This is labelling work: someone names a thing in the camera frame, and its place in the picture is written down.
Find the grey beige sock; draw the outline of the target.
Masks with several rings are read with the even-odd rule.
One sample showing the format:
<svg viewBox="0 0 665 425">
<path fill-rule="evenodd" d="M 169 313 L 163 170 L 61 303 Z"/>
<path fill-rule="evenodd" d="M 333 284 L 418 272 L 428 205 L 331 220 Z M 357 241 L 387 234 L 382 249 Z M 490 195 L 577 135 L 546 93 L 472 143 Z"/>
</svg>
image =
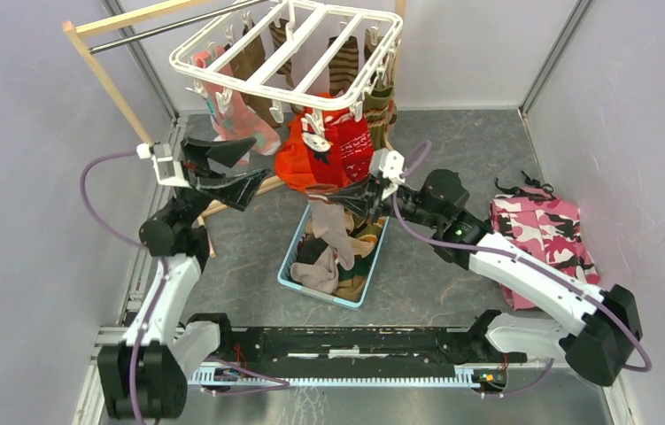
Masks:
<svg viewBox="0 0 665 425">
<path fill-rule="evenodd" d="M 314 184 L 307 186 L 305 193 L 309 198 L 314 236 L 334 248 L 339 264 L 349 271 L 353 269 L 355 256 L 346 229 L 346 214 L 341 205 L 328 200 L 328 195 L 337 190 L 334 185 Z"/>
<path fill-rule="evenodd" d="M 290 277 L 311 290 L 332 294 L 339 284 L 335 251 L 328 247 L 314 265 L 297 263 L 290 266 Z"/>
</svg>

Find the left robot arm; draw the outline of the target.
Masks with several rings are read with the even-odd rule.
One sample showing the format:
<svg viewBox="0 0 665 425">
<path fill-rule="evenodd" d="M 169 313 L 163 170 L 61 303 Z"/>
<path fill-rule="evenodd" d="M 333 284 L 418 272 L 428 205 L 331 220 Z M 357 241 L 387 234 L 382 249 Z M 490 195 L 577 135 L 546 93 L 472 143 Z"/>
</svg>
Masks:
<svg viewBox="0 0 665 425">
<path fill-rule="evenodd" d="M 157 266 L 128 329 L 97 357 L 105 409 L 112 418 L 144 424 L 179 417 L 188 377 L 208 356 L 220 361 L 233 353 L 235 338 L 224 318 L 190 323 L 181 336 L 175 332 L 210 257 L 208 232 L 197 218 L 214 202 L 244 211 L 270 172 L 260 168 L 228 176 L 212 170 L 211 164 L 235 166 L 256 142 L 253 136 L 217 142 L 186 136 L 180 155 L 167 143 L 141 143 L 133 152 L 151 162 L 157 183 L 172 195 L 143 222 L 137 241 L 115 233 L 146 250 Z"/>
</svg>

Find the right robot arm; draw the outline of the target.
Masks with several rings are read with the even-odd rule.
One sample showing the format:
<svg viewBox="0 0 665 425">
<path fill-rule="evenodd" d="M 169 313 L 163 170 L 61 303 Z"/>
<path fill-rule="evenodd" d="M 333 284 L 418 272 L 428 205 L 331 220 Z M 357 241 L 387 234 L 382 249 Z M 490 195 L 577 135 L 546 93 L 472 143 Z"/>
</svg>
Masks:
<svg viewBox="0 0 665 425">
<path fill-rule="evenodd" d="M 362 218 L 396 218 L 411 236 L 414 224 L 431 228 L 426 238 L 444 261 L 487 277 L 548 314 L 548 319 L 496 315 L 468 337 L 470 354 L 490 361 L 501 352 L 562 360 L 599 386 L 612 385 L 623 370 L 646 373 L 653 361 L 641 343 L 643 330 L 634 295 L 621 285 L 609 290 L 533 258 L 465 207 L 469 194 L 457 173 L 430 172 L 413 189 L 382 172 L 325 198 Z"/>
</svg>

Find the white clip sock hanger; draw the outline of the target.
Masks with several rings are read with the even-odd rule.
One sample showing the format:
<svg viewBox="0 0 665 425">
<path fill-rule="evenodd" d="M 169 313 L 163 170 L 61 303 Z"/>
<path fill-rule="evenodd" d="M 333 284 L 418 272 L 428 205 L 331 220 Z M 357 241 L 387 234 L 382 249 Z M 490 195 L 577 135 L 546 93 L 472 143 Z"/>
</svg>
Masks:
<svg viewBox="0 0 665 425">
<path fill-rule="evenodd" d="M 221 31 L 228 30 L 233 18 L 246 17 L 248 8 L 254 5 L 253 1 L 236 1 L 218 11 L 199 16 L 204 26 L 169 54 L 170 66 L 177 73 L 195 80 L 222 86 L 224 90 L 218 96 L 221 110 L 226 109 L 232 93 L 237 91 L 271 100 L 273 115 L 277 115 L 279 107 L 285 104 L 312 108 L 313 113 L 307 114 L 306 117 L 314 124 L 318 134 L 324 130 L 325 121 L 322 113 L 326 111 L 347 110 L 355 120 L 361 120 L 365 95 L 371 93 L 375 83 L 383 78 L 389 63 L 397 55 L 399 38 L 404 26 L 403 18 L 395 12 L 324 4 L 317 1 L 275 1 L 268 12 L 256 20 L 245 35 L 231 41 L 226 53 L 214 58 L 205 67 L 193 64 L 191 57 L 196 49 L 210 50 L 213 47 L 213 38 Z M 259 35 L 267 32 L 271 25 L 280 23 L 282 18 L 288 20 L 285 26 L 285 41 L 250 77 L 239 80 L 220 72 L 236 54 L 249 47 Z M 303 78 L 287 89 L 270 85 L 270 78 L 295 57 L 323 21 L 331 18 L 340 19 L 340 32 Z M 383 33 L 375 36 L 373 52 L 360 65 L 351 87 L 337 96 L 321 97 L 310 93 L 309 89 L 328 67 L 341 45 L 364 23 L 372 24 L 375 31 L 382 30 Z"/>
</svg>

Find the red snowflake sock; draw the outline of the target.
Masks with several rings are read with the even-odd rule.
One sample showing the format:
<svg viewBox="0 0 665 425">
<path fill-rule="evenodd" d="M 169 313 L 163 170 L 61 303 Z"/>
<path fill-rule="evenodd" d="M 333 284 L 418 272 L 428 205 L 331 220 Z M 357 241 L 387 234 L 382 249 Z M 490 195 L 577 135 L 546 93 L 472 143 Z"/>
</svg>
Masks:
<svg viewBox="0 0 665 425">
<path fill-rule="evenodd" d="M 374 152 L 367 122 L 355 120 L 347 113 L 337 122 L 336 129 L 345 175 L 351 182 L 365 179 Z"/>
</svg>

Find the cream ribbed sock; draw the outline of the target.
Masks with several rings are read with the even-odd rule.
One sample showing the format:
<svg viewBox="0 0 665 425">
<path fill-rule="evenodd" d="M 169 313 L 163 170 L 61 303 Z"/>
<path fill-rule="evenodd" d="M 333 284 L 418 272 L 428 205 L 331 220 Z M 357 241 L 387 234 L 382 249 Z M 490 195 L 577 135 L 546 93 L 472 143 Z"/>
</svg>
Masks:
<svg viewBox="0 0 665 425">
<path fill-rule="evenodd" d="M 363 259 L 375 250 L 385 223 L 384 217 L 366 220 L 350 211 L 345 212 L 345 229 L 356 257 Z"/>
</svg>

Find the pink patterned sock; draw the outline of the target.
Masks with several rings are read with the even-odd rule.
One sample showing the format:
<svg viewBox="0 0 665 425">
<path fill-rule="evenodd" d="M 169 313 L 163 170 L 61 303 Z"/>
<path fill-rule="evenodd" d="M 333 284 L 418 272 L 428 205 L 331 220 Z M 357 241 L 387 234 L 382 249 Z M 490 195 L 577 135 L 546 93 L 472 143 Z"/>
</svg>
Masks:
<svg viewBox="0 0 665 425">
<path fill-rule="evenodd" d="M 220 72 L 245 80 L 257 70 L 263 60 L 263 48 L 248 48 L 236 54 Z M 280 124 L 272 117 L 272 102 L 269 99 L 234 91 L 227 110 L 223 112 L 218 104 L 218 96 L 224 90 L 222 86 L 196 80 L 195 88 L 205 99 L 213 129 L 222 141 L 254 137 L 256 143 L 252 150 L 262 156 L 272 156 L 281 148 L 282 140 L 276 131 Z"/>
</svg>

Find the orange cloth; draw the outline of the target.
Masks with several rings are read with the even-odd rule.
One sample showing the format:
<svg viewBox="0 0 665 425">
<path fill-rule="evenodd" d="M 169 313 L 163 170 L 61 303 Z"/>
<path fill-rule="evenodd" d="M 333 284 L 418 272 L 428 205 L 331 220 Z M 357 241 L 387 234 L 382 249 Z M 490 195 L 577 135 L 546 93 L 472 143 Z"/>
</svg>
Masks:
<svg viewBox="0 0 665 425">
<path fill-rule="evenodd" d="M 307 186 L 312 186 L 315 184 L 309 166 L 306 147 L 303 145 L 301 139 L 300 121 L 307 113 L 312 114 L 313 109 L 305 107 L 304 110 L 297 114 L 294 120 L 290 122 L 290 135 L 275 156 L 276 175 L 291 189 L 299 192 L 305 192 L 305 188 Z M 341 116 L 341 112 L 326 111 L 323 112 L 322 115 L 325 121 L 324 137 L 338 149 L 340 155 L 340 144 L 337 129 L 334 125 L 330 125 L 330 122 L 333 119 L 339 118 Z M 350 180 L 344 173 L 341 155 L 340 161 L 341 168 L 343 170 L 343 176 L 345 178 L 345 183 L 343 186 L 345 186 L 350 182 Z"/>
</svg>

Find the red bear sock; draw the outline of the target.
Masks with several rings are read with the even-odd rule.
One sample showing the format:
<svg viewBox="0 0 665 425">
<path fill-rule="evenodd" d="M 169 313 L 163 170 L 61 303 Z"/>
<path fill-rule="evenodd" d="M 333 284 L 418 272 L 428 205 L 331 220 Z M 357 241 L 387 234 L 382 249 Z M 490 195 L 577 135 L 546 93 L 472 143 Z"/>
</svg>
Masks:
<svg viewBox="0 0 665 425">
<path fill-rule="evenodd" d="M 315 184 L 341 188 L 345 178 L 338 149 L 315 131 L 314 124 L 307 117 L 301 119 L 300 126 Z"/>
</svg>

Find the dark green sock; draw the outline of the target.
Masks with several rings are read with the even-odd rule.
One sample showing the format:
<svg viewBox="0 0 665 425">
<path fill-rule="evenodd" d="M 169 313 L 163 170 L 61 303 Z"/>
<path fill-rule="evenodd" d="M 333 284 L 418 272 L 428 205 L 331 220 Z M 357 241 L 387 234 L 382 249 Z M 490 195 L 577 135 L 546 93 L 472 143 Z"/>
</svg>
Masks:
<svg viewBox="0 0 665 425">
<path fill-rule="evenodd" d="M 328 247 L 329 244 L 323 239 L 311 234 L 305 235 L 298 244 L 296 262 L 314 265 Z"/>
</svg>

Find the olive green striped sock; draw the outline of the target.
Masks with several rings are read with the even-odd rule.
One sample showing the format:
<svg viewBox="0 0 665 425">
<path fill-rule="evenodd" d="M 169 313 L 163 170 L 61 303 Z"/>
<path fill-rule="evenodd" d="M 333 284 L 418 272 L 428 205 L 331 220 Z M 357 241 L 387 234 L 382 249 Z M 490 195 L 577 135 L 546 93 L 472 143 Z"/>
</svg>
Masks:
<svg viewBox="0 0 665 425">
<path fill-rule="evenodd" d="M 363 118 L 366 120 L 374 151 L 386 147 L 394 115 L 392 85 L 377 84 L 363 101 Z"/>
</svg>

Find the light blue plastic basket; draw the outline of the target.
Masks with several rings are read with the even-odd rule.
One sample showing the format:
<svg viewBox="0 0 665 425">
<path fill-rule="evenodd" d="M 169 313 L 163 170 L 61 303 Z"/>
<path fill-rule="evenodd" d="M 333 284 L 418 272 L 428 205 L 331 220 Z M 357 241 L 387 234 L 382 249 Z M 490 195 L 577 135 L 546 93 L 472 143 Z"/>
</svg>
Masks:
<svg viewBox="0 0 665 425">
<path fill-rule="evenodd" d="M 339 206 L 306 207 L 277 275 L 285 288 L 358 310 L 382 250 L 389 221 L 367 222 Z"/>
</svg>

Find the brown striped sock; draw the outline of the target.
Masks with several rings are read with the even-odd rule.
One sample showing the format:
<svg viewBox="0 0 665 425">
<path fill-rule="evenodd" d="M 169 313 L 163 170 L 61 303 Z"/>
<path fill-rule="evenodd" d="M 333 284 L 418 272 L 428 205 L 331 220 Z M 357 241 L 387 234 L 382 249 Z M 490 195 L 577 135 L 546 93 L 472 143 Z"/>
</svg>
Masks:
<svg viewBox="0 0 665 425">
<path fill-rule="evenodd" d="M 356 79 L 359 67 L 359 42 L 351 35 L 329 62 L 329 94 L 337 96 L 347 91 Z"/>
</svg>

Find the pink camouflage garment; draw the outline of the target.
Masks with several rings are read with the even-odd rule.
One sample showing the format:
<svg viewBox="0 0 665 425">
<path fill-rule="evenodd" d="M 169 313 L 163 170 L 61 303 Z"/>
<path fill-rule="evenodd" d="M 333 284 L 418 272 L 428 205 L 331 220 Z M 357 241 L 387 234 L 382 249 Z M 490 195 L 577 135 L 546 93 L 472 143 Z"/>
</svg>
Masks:
<svg viewBox="0 0 665 425">
<path fill-rule="evenodd" d="M 583 283 L 598 285 L 599 273 L 586 249 L 577 205 L 553 186 L 524 176 L 525 185 L 502 188 L 489 203 L 494 231 L 532 257 Z"/>
</svg>

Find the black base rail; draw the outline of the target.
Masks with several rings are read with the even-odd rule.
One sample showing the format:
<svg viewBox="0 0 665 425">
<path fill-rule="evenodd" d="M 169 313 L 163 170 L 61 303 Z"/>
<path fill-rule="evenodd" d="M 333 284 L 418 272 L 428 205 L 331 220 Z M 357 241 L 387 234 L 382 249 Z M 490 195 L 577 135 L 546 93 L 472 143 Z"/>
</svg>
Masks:
<svg viewBox="0 0 665 425">
<path fill-rule="evenodd" d="M 216 391 L 282 384 L 472 390 L 527 359 L 498 351 L 467 328 L 232 328 L 187 382 Z"/>
</svg>

